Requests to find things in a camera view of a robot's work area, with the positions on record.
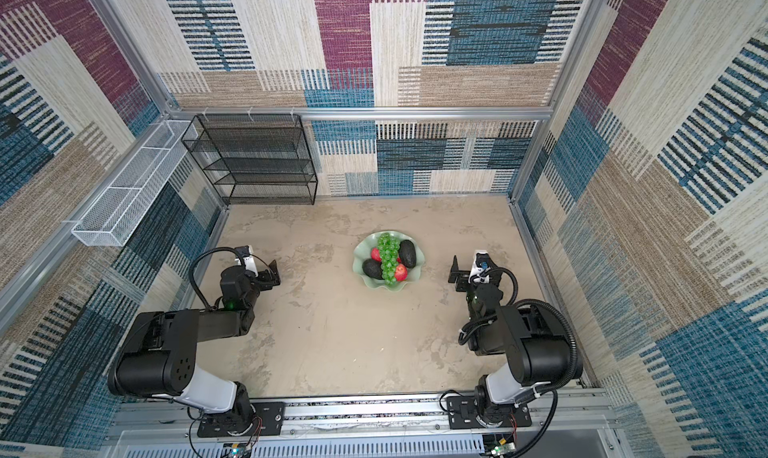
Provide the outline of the red fake apple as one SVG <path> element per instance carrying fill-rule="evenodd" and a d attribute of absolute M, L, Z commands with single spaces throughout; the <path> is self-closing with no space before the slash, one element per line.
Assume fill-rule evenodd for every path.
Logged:
<path fill-rule="evenodd" d="M 381 255 L 380 255 L 380 251 L 379 251 L 379 249 L 378 249 L 378 248 L 373 248 L 373 249 L 371 250 L 371 254 L 370 254 L 370 257 L 371 257 L 371 258 L 372 258 L 374 261 L 376 261 L 376 262 L 379 262 L 379 263 L 381 263 L 381 262 L 382 262 L 382 258 L 381 258 Z"/>
<path fill-rule="evenodd" d="M 394 270 L 394 278 L 395 278 L 395 280 L 397 282 L 403 282 L 403 281 L 405 281 L 407 279 L 407 277 L 408 277 L 408 269 L 407 269 L 407 267 L 404 264 L 399 263 L 396 266 L 395 270 Z"/>

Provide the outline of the dark fake avocado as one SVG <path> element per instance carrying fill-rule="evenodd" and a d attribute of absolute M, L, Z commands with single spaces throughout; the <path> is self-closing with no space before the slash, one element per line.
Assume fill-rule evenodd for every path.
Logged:
<path fill-rule="evenodd" d="M 369 258 L 365 260 L 362 264 L 362 271 L 365 276 L 374 279 L 374 280 L 382 280 L 383 279 L 383 272 L 382 272 L 382 265 L 379 261 Z"/>
<path fill-rule="evenodd" d="M 400 263 L 407 269 L 413 269 L 417 265 L 416 248 L 411 240 L 402 240 L 399 243 L 398 256 Z"/>

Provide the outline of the green fake grape bunch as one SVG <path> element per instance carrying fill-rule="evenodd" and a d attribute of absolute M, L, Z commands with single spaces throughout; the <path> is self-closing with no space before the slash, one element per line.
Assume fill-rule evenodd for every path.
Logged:
<path fill-rule="evenodd" d="M 382 279 L 388 284 L 396 282 L 395 271 L 399 262 L 400 240 L 390 233 L 383 233 L 377 241 Z"/>

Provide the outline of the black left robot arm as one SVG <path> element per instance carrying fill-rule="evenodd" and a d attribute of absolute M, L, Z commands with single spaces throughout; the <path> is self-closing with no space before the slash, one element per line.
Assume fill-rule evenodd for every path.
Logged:
<path fill-rule="evenodd" d="M 109 391 L 195 408 L 224 434 L 250 431 L 257 418 L 245 385 L 204 370 L 196 358 L 202 342 L 247 335 L 258 297 L 281 284 L 275 261 L 258 271 L 256 260 L 248 256 L 221 273 L 218 309 L 139 314 L 108 373 Z"/>

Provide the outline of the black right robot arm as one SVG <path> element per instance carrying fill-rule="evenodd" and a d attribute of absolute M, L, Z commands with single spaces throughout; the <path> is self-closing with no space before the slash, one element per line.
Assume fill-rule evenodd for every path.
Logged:
<path fill-rule="evenodd" d="M 506 362 L 482 376 L 469 397 L 445 399 L 453 428 L 498 428 L 531 424 L 527 406 L 580 377 L 583 363 L 575 332 L 549 303 L 519 298 L 514 273 L 479 251 L 463 270 L 454 259 L 448 282 L 465 295 L 469 319 L 458 344 L 477 356 Z"/>

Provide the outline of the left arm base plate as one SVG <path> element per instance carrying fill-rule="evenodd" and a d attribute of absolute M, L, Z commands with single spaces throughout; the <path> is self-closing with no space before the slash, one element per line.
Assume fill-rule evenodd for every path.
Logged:
<path fill-rule="evenodd" d="M 283 426 L 285 402 L 251 402 L 252 419 L 244 431 L 231 431 L 221 419 L 213 415 L 204 415 L 195 436 L 197 438 L 235 438 L 278 436 Z"/>

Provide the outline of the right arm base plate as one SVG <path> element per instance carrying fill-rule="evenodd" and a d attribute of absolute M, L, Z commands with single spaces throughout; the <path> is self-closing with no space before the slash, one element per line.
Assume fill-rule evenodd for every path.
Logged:
<path fill-rule="evenodd" d="M 448 414 L 449 427 L 458 429 L 499 429 L 514 426 L 530 427 L 530 413 L 513 405 L 480 404 L 474 397 L 456 394 L 441 399 L 441 405 Z"/>

